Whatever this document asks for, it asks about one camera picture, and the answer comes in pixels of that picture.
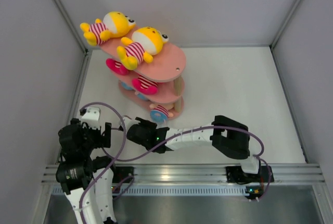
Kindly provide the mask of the yellow plush striped shirt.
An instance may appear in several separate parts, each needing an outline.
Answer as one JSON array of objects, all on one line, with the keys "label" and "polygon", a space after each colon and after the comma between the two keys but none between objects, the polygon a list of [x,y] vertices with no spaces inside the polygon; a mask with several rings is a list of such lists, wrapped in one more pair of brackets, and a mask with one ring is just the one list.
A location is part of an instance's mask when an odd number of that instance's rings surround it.
[{"label": "yellow plush striped shirt", "polygon": [[154,55],[159,54],[168,41],[169,37],[156,28],[139,28],[131,38],[121,38],[122,45],[117,47],[117,55],[127,70],[135,70],[143,61],[151,63]]}]

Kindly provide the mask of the pink plush striped shirt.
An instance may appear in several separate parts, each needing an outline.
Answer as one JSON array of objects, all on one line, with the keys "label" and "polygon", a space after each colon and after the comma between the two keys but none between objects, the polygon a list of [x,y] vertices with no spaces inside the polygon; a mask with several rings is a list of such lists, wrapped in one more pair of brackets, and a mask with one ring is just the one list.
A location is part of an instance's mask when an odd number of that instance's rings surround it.
[{"label": "pink plush striped shirt", "polygon": [[129,70],[126,69],[121,62],[116,61],[115,59],[108,58],[106,60],[106,65],[111,71],[119,75],[125,76],[129,73]]}]

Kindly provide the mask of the white pink-eared plush toy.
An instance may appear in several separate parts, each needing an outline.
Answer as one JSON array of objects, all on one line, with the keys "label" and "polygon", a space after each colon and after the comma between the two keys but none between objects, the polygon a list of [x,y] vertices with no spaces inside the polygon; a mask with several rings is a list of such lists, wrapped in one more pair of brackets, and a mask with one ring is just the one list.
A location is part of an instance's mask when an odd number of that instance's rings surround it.
[{"label": "white pink-eared plush toy", "polygon": [[143,76],[134,78],[132,80],[132,86],[135,90],[145,95],[154,95],[158,93],[158,83]]}]

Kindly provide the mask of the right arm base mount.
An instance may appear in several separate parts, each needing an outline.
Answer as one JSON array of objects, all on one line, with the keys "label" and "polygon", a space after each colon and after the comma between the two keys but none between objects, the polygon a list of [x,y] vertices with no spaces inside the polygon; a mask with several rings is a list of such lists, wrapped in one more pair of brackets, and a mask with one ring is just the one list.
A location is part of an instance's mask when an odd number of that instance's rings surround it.
[{"label": "right arm base mount", "polygon": [[267,183],[268,179],[274,182],[273,173],[268,172],[266,166],[261,166],[257,174],[245,173],[240,166],[227,166],[226,176],[228,183],[249,184],[249,183]]}]

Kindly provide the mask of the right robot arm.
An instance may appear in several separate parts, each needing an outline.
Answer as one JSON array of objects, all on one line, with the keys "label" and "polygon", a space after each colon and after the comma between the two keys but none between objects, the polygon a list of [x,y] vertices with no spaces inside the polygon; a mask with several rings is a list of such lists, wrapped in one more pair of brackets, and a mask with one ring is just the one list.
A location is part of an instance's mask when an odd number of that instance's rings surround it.
[{"label": "right robot arm", "polygon": [[139,117],[123,120],[126,138],[147,151],[164,154],[182,148],[211,146],[224,156],[239,161],[247,180],[254,181],[262,174],[260,154],[254,154],[249,145],[254,134],[246,125],[225,116],[215,116],[208,125],[188,129],[158,127],[156,123]]}]

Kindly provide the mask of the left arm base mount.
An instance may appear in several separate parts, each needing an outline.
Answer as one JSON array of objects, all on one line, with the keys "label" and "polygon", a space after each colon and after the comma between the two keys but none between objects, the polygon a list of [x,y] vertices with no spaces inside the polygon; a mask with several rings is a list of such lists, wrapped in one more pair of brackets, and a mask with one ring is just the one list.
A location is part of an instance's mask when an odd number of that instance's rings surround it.
[{"label": "left arm base mount", "polygon": [[113,171],[113,183],[119,183],[124,178],[134,174],[134,167],[132,166],[113,166],[111,170]]}]

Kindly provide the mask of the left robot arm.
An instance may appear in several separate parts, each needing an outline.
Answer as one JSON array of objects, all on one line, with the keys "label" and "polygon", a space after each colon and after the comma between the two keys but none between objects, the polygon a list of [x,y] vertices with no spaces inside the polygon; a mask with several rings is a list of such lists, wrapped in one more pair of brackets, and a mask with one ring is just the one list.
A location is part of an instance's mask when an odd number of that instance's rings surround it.
[{"label": "left robot arm", "polygon": [[116,223],[112,182],[118,175],[107,156],[91,159],[94,149],[110,147],[111,124],[106,133],[73,118],[59,130],[61,159],[56,180],[72,206],[78,223]]}]

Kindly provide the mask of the peach-faced boy plush doll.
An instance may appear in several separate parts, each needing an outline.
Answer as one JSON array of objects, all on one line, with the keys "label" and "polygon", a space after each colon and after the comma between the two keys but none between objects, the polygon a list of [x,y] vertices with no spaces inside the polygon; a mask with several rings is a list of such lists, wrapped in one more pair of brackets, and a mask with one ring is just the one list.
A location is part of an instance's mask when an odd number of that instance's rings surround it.
[{"label": "peach-faced boy plush doll", "polygon": [[144,94],[139,93],[138,91],[135,92],[135,95],[141,100],[148,101],[148,98]]}]

